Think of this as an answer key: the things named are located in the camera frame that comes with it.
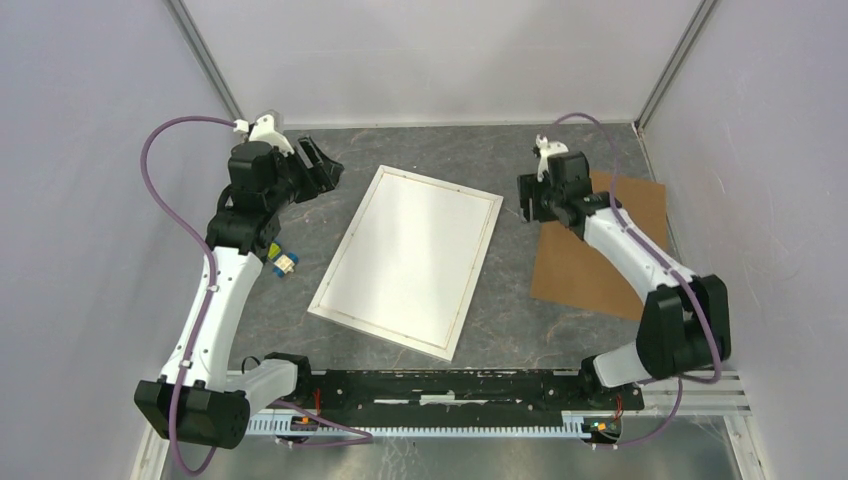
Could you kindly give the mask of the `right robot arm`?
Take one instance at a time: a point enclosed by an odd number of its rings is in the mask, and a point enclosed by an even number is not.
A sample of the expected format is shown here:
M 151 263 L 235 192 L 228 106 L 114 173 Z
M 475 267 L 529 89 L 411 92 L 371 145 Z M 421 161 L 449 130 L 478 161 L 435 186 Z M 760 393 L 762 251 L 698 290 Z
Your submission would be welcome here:
M 670 377 L 690 379 L 710 367 L 722 376 L 731 353 L 728 291 L 716 275 L 699 275 L 649 239 L 612 191 L 595 191 L 586 156 L 560 143 L 533 149 L 537 169 L 518 177 L 526 222 L 557 222 L 599 252 L 642 303 L 630 343 L 585 359 L 577 392 L 591 408 L 612 401 L 618 387 Z

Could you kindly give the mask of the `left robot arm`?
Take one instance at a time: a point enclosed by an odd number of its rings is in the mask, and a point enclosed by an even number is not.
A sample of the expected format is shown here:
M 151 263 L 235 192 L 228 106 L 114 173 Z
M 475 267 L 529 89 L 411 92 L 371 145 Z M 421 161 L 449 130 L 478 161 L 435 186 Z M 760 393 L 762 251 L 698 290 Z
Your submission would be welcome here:
M 202 242 L 205 263 L 187 323 L 155 380 L 142 380 L 134 403 L 164 439 L 233 449 L 251 416 L 277 398 L 306 405 L 314 381 L 303 356 L 272 353 L 258 372 L 230 380 L 227 365 L 245 302 L 281 230 L 281 210 L 336 188 L 344 170 L 309 136 L 285 153 L 268 140 L 234 146 L 229 184 Z

